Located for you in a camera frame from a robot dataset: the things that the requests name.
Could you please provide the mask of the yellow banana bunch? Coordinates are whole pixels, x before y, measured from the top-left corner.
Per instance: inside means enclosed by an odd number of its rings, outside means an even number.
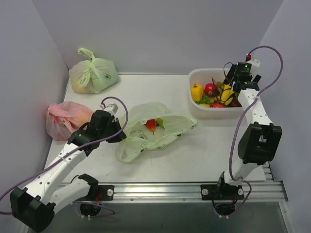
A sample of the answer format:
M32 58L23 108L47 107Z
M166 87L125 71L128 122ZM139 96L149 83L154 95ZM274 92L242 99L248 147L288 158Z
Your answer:
M231 89L228 84L224 85L224 89L220 96L220 103L224 105L229 105L235 97L235 92Z

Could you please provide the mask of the light green fruit bag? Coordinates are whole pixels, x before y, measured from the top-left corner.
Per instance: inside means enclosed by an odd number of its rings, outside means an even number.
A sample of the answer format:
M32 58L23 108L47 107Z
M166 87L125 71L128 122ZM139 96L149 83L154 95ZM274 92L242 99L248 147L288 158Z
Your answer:
M153 134L144 124L147 120L156 120L156 131ZM147 150L161 150L178 139L181 134L194 129L198 122L186 114L172 112L165 104L148 102L132 107L120 118L120 124L127 122L123 132L127 138L121 141L115 158L129 163Z

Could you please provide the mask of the brown longan bunch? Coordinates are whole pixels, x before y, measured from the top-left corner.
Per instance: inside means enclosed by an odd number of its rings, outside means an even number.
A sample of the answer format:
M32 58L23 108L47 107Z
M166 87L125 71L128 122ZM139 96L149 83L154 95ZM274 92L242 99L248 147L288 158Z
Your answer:
M221 94L224 90L224 84L220 81L216 81L213 77L211 78L213 84L213 99L215 102L220 103Z

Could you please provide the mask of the red tomato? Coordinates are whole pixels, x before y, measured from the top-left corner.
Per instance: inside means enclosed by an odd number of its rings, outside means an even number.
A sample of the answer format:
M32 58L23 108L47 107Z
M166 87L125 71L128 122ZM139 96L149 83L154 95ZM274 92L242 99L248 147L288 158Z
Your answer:
M213 103L210 105L211 108L225 108L225 105L221 103Z

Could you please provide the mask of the yellow bell pepper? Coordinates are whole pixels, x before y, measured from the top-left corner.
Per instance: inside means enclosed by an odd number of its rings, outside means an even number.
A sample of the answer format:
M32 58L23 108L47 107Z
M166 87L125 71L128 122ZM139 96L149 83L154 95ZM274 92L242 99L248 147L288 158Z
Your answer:
M200 102L203 97L204 88L200 84L195 83L191 86L190 92L193 101Z

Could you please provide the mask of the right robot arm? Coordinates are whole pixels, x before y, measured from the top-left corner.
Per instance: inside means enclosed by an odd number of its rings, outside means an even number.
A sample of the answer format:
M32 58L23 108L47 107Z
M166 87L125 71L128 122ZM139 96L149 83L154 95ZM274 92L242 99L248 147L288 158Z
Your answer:
M258 82L261 77L254 74L259 65L258 60L236 63L226 76L225 83L231 86L233 94L238 94L238 102L243 108L241 119L246 119L248 126L240 141L234 139L232 142L238 146L239 158L233 160L234 149L231 148L229 170L221 174L215 187L217 196L222 199L233 195L241 199L242 182L254 169L274 159L282 136L282 128L267 116L260 99Z

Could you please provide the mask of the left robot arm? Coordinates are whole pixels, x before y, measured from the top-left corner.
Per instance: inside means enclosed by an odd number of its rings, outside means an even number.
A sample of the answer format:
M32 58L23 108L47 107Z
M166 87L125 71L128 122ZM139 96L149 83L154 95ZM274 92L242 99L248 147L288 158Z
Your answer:
M60 183L100 143L121 142L126 138L119 120L115 117L115 104L95 111L90 122L75 131L53 162L23 189L14 188L10 193L12 215L37 233L45 230L55 214L80 198L92 200L100 189L98 181L79 175L72 183L59 188Z

